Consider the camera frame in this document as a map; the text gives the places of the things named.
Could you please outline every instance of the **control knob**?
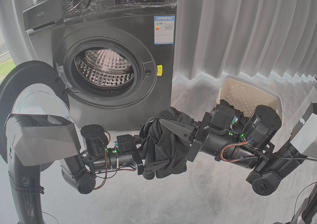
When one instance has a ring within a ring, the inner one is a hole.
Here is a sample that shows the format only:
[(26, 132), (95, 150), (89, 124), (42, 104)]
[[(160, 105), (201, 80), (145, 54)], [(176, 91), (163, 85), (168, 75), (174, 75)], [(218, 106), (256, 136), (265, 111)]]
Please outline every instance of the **control knob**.
[(73, 6), (76, 10), (81, 11), (89, 6), (89, 0), (73, 0)]

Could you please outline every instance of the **black garment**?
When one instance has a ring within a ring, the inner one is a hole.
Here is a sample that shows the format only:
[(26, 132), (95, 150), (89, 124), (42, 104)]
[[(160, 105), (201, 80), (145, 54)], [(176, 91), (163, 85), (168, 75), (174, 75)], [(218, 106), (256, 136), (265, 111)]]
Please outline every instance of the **black garment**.
[(158, 171), (150, 174), (143, 174), (145, 179), (164, 178), (170, 174), (180, 174), (187, 170), (185, 157), (189, 146), (182, 143), (177, 135), (162, 126), (158, 119), (169, 119), (180, 123), (191, 125), (194, 119), (173, 107), (162, 111), (151, 117), (140, 131), (141, 146), (139, 152), (145, 164), (170, 160), (169, 164)]

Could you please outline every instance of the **door glass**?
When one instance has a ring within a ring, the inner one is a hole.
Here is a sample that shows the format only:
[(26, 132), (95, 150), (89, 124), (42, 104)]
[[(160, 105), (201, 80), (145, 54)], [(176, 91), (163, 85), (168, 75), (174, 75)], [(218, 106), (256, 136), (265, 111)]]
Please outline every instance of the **door glass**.
[(50, 87), (44, 84), (33, 84), (24, 89), (15, 101), (12, 113), (57, 115), (70, 121), (66, 104), (54, 94)]

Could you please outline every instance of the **laundry basket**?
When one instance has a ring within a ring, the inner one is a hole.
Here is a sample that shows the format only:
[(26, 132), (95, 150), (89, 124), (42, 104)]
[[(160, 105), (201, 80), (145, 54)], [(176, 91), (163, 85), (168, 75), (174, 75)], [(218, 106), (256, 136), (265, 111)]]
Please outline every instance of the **laundry basket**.
[(249, 80), (234, 75), (227, 75), (220, 87), (217, 103), (224, 99), (236, 109), (251, 117), (258, 105), (273, 108), (280, 116), (283, 124), (283, 110), (281, 98), (274, 92), (267, 90)]

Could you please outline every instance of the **floor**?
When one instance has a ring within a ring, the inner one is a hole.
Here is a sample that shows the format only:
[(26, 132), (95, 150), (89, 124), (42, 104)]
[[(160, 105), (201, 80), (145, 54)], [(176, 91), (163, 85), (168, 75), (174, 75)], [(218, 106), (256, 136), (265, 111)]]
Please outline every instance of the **floor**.
[[(200, 73), (188, 81), (176, 75), (172, 106), (195, 120), (201, 120), (204, 113), (216, 105), (224, 76), (216, 80)], [(281, 78), (275, 74), (268, 79), (257, 75), (250, 80), (277, 93), (282, 99), (284, 125), (272, 139), (278, 149), (288, 139), (308, 105), (317, 101), (317, 83), (313, 78)], [(111, 131), (111, 136), (115, 138), (125, 133)], [(255, 194), (245, 181), (250, 170), (216, 162), (213, 157), (199, 153), (193, 163), (187, 164), (187, 172), (183, 174), (147, 181), (134, 172), (121, 171), (107, 180), (102, 189), (81, 195), (63, 181), (60, 166), (55, 162), (42, 172), (42, 186), (45, 187), (42, 208), (55, 216), (60, 224), (285, 223), (293, 216), (299, 192), (317, 180), (316, 165), (305, 161), (281, 182), (277, 191), (263, 197)], [(7, 165), (3, 161), (0, 161), (0, 174), (1, 222), (16, 223), (18, 219), (7, 179)], [(297, 208), (311, 189), (312, 186), (301, 194)], [(44, 219), (47, 224), (56, 223), (50, 216), (44, 215)]]

